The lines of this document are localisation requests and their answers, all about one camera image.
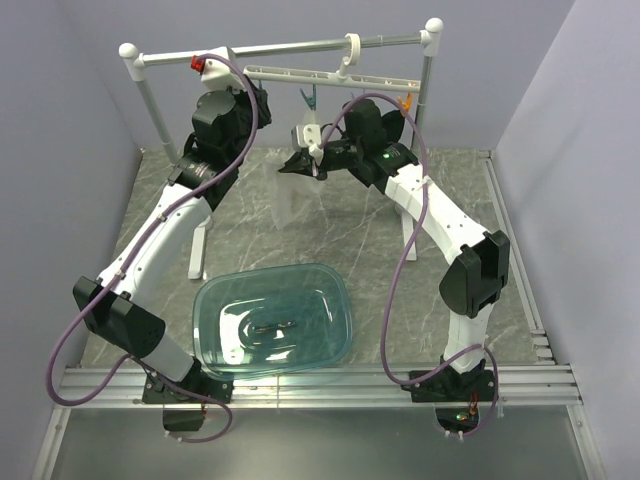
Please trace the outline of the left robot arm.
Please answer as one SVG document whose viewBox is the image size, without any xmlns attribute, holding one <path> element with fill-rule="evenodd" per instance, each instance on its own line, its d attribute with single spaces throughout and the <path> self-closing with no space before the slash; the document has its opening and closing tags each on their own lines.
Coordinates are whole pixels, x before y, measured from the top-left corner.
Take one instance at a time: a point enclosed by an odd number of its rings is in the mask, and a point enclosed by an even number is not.
<svg viewBox="0 0 640 480">
<path fill-rule="evenodd" d="M 192 116 L 193 131 L 171 171 L 160 199 L 135 240 L 97 279 L 80 278 L 73 288 L 79 308 L 95 307 L 84 323 L 106 342 L 167 378 L 166 390 L 189 402 L 205 390 L 200 362 L 168 334 L 151 313 L 154 291 L 194 230 L 209 219 L 238 178 L 239 154 L 254 128 L 271 122 L 267 92 L 216 91 L 202 95 Z"/>
</svg>

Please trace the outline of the white underwear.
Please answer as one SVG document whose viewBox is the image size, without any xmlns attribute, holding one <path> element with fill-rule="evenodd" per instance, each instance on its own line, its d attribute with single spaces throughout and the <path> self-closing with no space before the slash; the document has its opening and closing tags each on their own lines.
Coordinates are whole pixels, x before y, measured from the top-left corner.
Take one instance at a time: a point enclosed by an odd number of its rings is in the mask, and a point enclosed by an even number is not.
<svg viewBox="0 0 640 480">
<path fill-rule="evenodd" d="M 273 157 L 263 164 L 265 178 L 267 180 L 271 215 L 275 227 L 283 229 L 288 224 L 297 220 L 303 210 L 313 199 L 319 196 L 321 185 L 313 177 L 295 173 L 281 173 L 280 169 L 293 156 L 301 153 L 297 128 L 307 124 L 318 124 L 319 116 L 309 107 L 305 108 L 302 120 L 292 129 L 292 147 L 284 159 L 277 160 Z"/>
</svg>

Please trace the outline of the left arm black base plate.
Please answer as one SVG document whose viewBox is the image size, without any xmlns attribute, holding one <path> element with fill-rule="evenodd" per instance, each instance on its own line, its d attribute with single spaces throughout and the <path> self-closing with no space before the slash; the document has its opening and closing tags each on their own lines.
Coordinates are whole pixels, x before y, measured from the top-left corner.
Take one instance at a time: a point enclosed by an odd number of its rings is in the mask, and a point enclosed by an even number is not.
<svg viewBox="0 0 640 480">
<path fill-rule="evenodd" d="M 163 407 L 162 425 L 169 436 L 186 443 L 204 443 L 220 438 L 230 430 L 233 413 L 229 404 L 233 390 L 232 381 L 215 380 L 206 374 L 172 383 L 153 373 L 147 375 L 141 403 Z M 226 414 L 224 426 L 210 437 L 187 438 L 187 434 L 195 434 L 204 427 L 210 406 L 218 406 Z"/>
</svg>

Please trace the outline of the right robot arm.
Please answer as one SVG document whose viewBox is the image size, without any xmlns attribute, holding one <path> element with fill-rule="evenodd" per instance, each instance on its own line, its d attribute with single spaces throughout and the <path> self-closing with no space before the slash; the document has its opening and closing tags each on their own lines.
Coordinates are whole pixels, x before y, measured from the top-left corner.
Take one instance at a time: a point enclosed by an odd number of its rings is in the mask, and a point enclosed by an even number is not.
<svg viewBox="0 0 640 480">
<path fill-rule="evenodd" d="M 376 93 L 354 98 L 326 127 L 316 123 L 295 127 L 295 153 L 281 170 L 317 180 L 347 170 L 409 214 L 414 227 L 395 267 L 392 290 L 419 232 L 435 242 L 448 265 L 439 284 L 450 313 L 442 361 L 413 379 L 388 377 L 401 386 L 426 387 L 437 381 L 448 397 L 460 400 L 474 390 L 485 362 L 493 357 L 485 345 L 486 331 L 508 282 L 510 240 L 503 231 L 490 232 L 474 221 L 434 183 L 419 125 L 400 104 L 381 113 L 379 98 Z"/>
</svg>

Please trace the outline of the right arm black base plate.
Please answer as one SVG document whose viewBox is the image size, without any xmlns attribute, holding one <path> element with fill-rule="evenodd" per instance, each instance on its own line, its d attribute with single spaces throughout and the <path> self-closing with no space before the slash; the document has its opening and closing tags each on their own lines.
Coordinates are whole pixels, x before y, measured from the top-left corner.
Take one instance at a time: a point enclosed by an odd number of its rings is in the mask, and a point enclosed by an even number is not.
<svg viewBox="0 0 640 480">
<path fill-rule="evenodd" d="M 438 426 L 449 434 L 466 436 L 481 426 L 479 405 L 491 401 L 496 408 L 499 382 L 496 374 L 481 362 L 476 368 L 458 373 L 446 367 L 432 378 L 403 386 L 413 403 L 433 403 Z"/>
</svg>

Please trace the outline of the white plastic clip hanger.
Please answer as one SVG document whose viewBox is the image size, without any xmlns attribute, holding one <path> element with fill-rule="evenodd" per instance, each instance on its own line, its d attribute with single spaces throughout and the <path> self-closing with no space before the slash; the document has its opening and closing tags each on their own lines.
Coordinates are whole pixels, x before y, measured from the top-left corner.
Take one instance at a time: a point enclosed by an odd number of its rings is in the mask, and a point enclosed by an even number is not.
<svg viewBox="0 0 640 480">
<path fill-rule="evenodd" d="M 420 80 L 381 77 L 350 72 L 360 59 L 364 41 L 356 33 L 347 33 L 348 53 L 343 56 L 335 72 L 247 65 L 243 73 L 252 80 L 293 84 L 309 84 L 375 91 L 418 93 Z"/>
</svg>

